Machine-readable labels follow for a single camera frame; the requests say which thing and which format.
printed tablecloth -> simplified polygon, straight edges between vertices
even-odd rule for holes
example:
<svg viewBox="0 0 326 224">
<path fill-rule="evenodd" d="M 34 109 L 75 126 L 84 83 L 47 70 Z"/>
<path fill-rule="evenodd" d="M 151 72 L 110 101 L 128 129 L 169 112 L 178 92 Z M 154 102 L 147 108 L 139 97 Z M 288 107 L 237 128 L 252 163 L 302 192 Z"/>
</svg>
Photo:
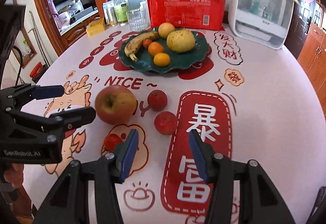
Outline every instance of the printed tablecloth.
<svg viewBox="0 0 326 224">
<path fill-rule="evenodd" d="M 131 35 L 129 26 L 82 37 L 66 50 L 38 84 L 63 85 L 61 98 L 32 101 L 23 111 L 49 116 L 62 110 L 94 106 L 98 92 L 112 84 L 130 89 L 137 110 L 126 124 L 111 126 L 98 117 L 66 133 L 60 164 L 26 165 L 24 187 L 39 208 L 51 186 L 73 160 L 89 162 L 107 151 L 103 139 L 125 139 L 137 129 L 140 143 L 131 175 L 116 185 L 126 224 L 203 223 L 211 187 L 199 178 L 188 146 L 188 131 L 197 129 L 215 151 L 247 162 L 256 159 L 272 179 L 298 224 L 305 223 L 320 186 L 326 185 L 326 124 L 316 93 L 304 71 L 283 47 L 272 50 L 225 31 L 193 30 L 205 36 L 208 56 L 187 70 L 139 73 L 118 59 Z M 165 111 L 178 118 L 172 136 L 154 127 L 157 112 L 147 104 L 155 89 L 168 96 Z M 90 221 L 96 223 L 90 189 Z M 235 183 L 232 223 L 239 213 Z"/>
</svg>

blue gripper pad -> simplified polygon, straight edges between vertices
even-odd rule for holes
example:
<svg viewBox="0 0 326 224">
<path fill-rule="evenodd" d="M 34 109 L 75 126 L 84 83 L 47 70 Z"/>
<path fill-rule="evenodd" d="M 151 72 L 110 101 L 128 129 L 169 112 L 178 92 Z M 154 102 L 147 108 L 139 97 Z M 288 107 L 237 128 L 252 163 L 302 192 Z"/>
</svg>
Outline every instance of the blue gripper pad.
<svg viewBox="0 0 326 224">
<path fill-rule="evenodd" d="M 32 91 L 32 97 L 36 100 L 61 97 L 65 93 L 62 85 L 39 86 Z"/>
<path fill-rule="evenodd" d="M 189 146 L 200 178 L 202 178 L 207 184 L 211 183 L 212 177 L 215 175 L 214 165 L 212 162 L 212 156 L 214 155 L 212 146 L 208 143 L 202 142 L 202 139 L 196 130 L 191 130 L 189 132 Z"/>
<path fill-rule="evenodd" d="M 121 157 L 121 159 L 118 157 L 116 160 L 117 163 L 120 163 L 119 165 L 117 164 L 117 168 L 120 169 L 121 173 L 119 178 L 122 183 L 126 180 L 126 178 L 129 177 L 130 169 L 136 155 L 138 143 L 138 131 L 136 129 L 132 129 L 129 132 L 126 141 L 123 143 L 124 148 L 121 151 L 124 152 L 124 156 Z"/>
</svg>

screw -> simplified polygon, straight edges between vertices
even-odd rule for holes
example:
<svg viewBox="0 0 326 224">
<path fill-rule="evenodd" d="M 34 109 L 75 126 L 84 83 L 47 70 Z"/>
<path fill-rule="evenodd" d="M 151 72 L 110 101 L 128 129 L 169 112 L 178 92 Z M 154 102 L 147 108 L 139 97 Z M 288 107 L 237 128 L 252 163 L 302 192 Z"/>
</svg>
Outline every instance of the screw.
<svg viewBox="0 0 326 224">
<path fill-rule="evenodd" d="M 78 161 L 73 160 L 70 162 L 71 167 L 76 167 L 78 165 Z"/>
<path fill-rule="evenodd" d="M 112 152 L 109 152 L 109 153 L 105 154 L 105 157 L 106 157 L 108 160 L 111 160 L 111 159 L 113 159 L 113 158 L 115 157 L 115 154 L 112 153 Z"/>
<path fill-rule="evenodd" d="M 252 167 L 257 167 L 258 166 L 258 162 L 256 160 L 250 160 L 249 161 L 249 164 L 252 166 Z"/>
<path fill-rule="evenodd" d="M 218 160 L 221 160 L 221 159 L 223 159 L 223 154 L 222 153 L 219 153 L 219 152 L 214 153 L 214 158 L 215 159 L 218 159 Z"/>
<path fill-rule="evenodd" d="M 62 121 L 63 118 L 62 118 L 62 117 L 55 117 L 55 120 L 56 120 L 56 121 Z"/>
<path fill-rule="evenodd" d="M 48 135 L 47 138 L 48 142 L 55 142 L 57 140 L 56 136 Z"/>
</svg>

green plate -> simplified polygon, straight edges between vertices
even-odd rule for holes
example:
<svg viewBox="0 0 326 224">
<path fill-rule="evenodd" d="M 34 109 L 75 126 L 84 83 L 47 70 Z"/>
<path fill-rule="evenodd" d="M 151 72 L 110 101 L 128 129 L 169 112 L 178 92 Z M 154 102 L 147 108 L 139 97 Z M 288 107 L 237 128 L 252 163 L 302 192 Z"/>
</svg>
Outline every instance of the green plate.
<svg viewBox="0 0 326 224">
<path fill-rule="evenodd" d="M 129 41 L 131 41 L 136 36 L 130 37 L 130 39 L 127 42 L 122 44 L 121 49 L 119 50 L 119 58 L 125 66 L 132 67 L 134 70 L 138 72 L 154 71 L 157 73 L 167 73 L 173 69 L 188 69 L 195 62 L 203 61 L 203 59 L 205 58 L 209 50 L 209 45 L 206 42 L 205 37 L 199 36 L 197 32 L 192 32 L 192 33 L 196 40 L 195 47 L 191 51 L 183 52 L 183 53 L 175 53 L 172 50 L 170 50 L 166 45 L 166 40 L 163 38 L 158 38 L 156 40 L 165 48 L 165 53 L 167 53 L 171 58 L 171 63 L 168 66 L 165 67 L 156 66 L 153 62 L 153 58 L 148 53 L 147 49 L 144 49 L 143 47 L 140 48 L 136 54 L 136 57 L 138 58 L 137 61 L 133 61 L 132 59 L 127 57 L 124 53 L 124 48 L 129 43 Z"/>
</svg>

tangerine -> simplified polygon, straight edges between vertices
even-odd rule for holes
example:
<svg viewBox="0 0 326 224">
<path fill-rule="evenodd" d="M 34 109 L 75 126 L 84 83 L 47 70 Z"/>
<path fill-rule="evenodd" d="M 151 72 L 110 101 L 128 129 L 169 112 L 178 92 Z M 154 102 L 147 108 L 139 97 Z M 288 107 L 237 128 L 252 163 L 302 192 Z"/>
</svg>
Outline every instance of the tangerine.
<svg viewBox="0 0 326 224">
<path fill-rule="evenodd" d="M 170 56 L 166 53 L 158 53 L 154 56 L 154 64 L 158 67 L 165 67 L 171 63 Z"/>
<path fill-rule="evenodd" d="M 156 54 L 160 53 L 160 52 L 164 52 L 164 47 L 158 43 L 158 42 L 152 42 L 149 46 L 148 46 L 148 53 L 154 57 Z"/>
</svg>

